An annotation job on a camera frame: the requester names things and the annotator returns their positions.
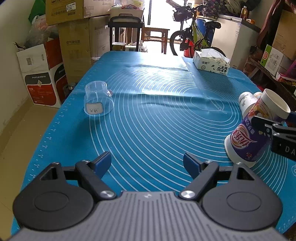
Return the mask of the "tall purple paper cup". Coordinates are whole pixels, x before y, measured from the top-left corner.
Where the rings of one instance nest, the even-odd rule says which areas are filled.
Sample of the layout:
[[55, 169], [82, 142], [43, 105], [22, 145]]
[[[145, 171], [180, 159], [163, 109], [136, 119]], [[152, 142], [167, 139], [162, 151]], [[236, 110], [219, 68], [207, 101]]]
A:
[[233, 163], [242, 162], [253, 167], [268, 146], [269, 138], [258, 131], [246, 116], [237, 128], [224, 140], [227, 156]]

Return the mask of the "white paper cup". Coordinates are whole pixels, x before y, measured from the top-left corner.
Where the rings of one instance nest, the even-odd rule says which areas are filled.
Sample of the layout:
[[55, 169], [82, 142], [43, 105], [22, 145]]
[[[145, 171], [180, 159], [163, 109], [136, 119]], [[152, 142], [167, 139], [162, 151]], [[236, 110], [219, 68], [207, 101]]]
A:
[[247, 116], [247, 114], [256, 104], [261, 95], [262, 92], [255, 92], [254, 94], [252, 94], [251, 92], [243, 92], [240, 94], [238, 102], [243, 118]]
[[288, 104], [274, 91], [265, 89], [247, 117], [251, 120], [254, 116], [259, 116], [281, 123], [288, 118], [289, 114]]

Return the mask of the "clear plastic measuring cup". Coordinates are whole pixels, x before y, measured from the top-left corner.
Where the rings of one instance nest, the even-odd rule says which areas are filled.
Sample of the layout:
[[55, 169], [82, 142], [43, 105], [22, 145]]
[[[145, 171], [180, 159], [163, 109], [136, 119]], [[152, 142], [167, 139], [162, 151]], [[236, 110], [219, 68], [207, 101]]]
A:
[[104, 116], [114, 108], [113, 92], [104, 81], [93, 81], [85, 86], [84, 111], [89, 116]]

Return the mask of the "dark wooden shelf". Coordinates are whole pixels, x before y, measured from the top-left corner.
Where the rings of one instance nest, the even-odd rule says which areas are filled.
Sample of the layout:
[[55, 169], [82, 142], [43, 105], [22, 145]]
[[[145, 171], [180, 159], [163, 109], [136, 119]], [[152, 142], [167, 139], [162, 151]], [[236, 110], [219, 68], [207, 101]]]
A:
[[281, 82], [277, 81], [276, 78], [271, 75], [263, 66], [260, 65], [260, 63], [251, 57], [248, 57], [248, 61], [251, 62], [252, 65], [254, 65], [256, 68], [258, 68], [263, 74], [265, 74], [273, 83], [277, 86], [277, 90], [280, 91], [284, 95], [284, 100], [287, 101], [289, 106], [292, 109], [295, 109], [295, 96], [292, 94]]

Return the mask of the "white green small box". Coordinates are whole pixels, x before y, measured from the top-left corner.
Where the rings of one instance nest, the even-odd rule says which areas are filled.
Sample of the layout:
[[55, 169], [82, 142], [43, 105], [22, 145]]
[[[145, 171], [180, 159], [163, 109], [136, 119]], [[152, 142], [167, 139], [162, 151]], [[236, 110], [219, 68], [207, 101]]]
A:
[[274, 47], [267, 45], [262, 55], [260, 65], [272, 76], [276, 76], [277, 73], [286, 73], [288, 68], [292, 65], [292, 61]]

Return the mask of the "brown cardboard box on shelf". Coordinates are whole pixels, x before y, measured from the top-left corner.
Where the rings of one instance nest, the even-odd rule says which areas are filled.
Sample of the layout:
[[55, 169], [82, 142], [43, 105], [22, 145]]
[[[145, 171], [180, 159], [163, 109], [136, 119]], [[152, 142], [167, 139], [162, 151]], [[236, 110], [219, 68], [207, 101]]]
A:
[[292, 61], [295, 61], [295, 35], [295, 14], [283, 10], [281, 12], [280, 22], [278, 24], [272, 47], [283, 53]]

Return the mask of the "white tissue box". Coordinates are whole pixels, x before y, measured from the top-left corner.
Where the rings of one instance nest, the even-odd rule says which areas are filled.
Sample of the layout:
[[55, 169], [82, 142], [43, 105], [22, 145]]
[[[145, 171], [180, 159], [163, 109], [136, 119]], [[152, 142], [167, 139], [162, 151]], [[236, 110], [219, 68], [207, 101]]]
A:
[[230, 60], [227, 57], [213, 48], [195, 51], [193, 57], [193, 63], [198, 70], [220, 75], [228, 74], [230, 69], [229, 62]]

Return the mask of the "white chest freezer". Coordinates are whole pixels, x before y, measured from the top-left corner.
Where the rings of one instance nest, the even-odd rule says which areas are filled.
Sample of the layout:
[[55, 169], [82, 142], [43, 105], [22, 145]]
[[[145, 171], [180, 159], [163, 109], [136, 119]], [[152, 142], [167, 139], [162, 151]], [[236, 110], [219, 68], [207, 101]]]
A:
[[232, 68], [242, 71], [251, 46], [256, 45], [260, 28], [244, 19], [227, 15], [219, 15], [217, 22], [221, 28], [214, 31], [212, 46], [224, 52]]

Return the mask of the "blue silicone baking mat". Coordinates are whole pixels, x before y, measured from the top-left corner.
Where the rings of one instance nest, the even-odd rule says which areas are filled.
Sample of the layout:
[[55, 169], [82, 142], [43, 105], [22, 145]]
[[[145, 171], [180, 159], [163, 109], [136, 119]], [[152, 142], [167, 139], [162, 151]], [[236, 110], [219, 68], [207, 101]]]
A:
[[[104, 81], [114, 108], [84, 111], [85, 86]], [[98, 202], [79, 224], [59, 231], [21, 228], [12, 240], [284, 240], [295, 223], [295, 161], [270, 150], [251, 170], [279, 197], [276, 227], [230, 230], [179, 193], [192, 182], [185, 153], [233, 166], [225, 138], [241, 123], [238, 98], [258, 88], [241, 71], [219, 75], [178, 56], [108, 52], [58, 110], [29, 163], [23, 189], [49, 164], [63, 167], [111, 153], [102, 181], [116, 198]]]

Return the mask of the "black and green bicycle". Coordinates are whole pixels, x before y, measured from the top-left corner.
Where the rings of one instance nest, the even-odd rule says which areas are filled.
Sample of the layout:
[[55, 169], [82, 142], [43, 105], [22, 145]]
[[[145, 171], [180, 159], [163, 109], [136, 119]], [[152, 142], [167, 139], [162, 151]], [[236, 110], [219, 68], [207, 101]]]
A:
[[209, 33], [214, 32], [216, 29], [220, 29], [221, 24], [217, 21], [206, 20], [204, 22], [205, 33], [202, 33], [196, 23], [198, 12], [207, 9], [208, 7], [206, 5], [200, 4], [192, 8], [190, 6], [181, 6], [174, 1], [166, 1], [166, 3], [175, 9], [173, 14], [173, 20], [175, 22], [192, 20], [190, 27], [172, 33], [170, 37], [170, 49], [173, 55], [177, 56], [174, 46], [175, 42], [177, 42], [180, 44], [180, 51], [183, 51], [184, 56], [188, 58], [192, 58], [195, 51], [209, 48], [212, 48], [225, 56], [221, 49], [211, 45], [209, 39]]

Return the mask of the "orange drink bottle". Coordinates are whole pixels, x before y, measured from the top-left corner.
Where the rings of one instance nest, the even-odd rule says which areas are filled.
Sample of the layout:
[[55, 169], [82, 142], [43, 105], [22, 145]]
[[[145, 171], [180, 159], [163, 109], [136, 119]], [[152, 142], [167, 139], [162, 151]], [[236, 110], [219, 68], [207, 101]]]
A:
[[248, 9], [247, 9], [247, 6], [244, 6], [244, 7], [241, 9], [240, 18], [246, 20], [247, 17], [248, 17]]

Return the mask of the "white red appliance box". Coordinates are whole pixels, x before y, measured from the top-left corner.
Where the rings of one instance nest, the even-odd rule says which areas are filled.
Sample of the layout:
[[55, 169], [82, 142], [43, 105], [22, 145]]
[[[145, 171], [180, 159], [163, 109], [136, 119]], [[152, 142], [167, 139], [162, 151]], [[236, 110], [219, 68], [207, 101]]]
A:
[[60, 108], [69, 90], [59, 39], [18, 51], [16, 55], [33, 104]]

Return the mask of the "wooden chair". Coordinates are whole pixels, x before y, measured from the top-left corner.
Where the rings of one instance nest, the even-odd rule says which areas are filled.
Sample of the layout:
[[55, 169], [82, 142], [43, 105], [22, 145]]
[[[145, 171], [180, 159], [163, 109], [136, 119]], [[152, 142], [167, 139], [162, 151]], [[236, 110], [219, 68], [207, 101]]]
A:
[[[153, 33], [159, 33], [161, 36], [153, 36]], [[168, 45], [168, 33], [169, 29], [163, 28], [152, 28], [152, 27], [143, 27], [141, 40], [143, 42], [160, 42], [161, 43], [161, 52], [163, 54], [167, 53], [167, 45]]]

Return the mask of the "lower stacked cardboard box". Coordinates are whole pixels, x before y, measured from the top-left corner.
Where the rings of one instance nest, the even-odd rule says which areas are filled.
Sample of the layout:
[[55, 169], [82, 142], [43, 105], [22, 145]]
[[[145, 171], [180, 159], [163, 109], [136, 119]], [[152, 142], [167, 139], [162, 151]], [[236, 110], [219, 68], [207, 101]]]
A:
[[98, 16], [58, 24], [60, 47], [69, 83], [79, 82], [110, 51], [110, 17]]

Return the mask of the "large top cardboard box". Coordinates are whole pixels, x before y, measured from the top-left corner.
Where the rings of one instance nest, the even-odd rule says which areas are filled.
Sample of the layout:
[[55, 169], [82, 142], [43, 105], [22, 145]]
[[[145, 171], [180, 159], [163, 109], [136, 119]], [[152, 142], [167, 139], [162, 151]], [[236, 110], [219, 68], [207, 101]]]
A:
[[112, 0], [46, 0], [47, 25], [105, 16], [113, 5]]

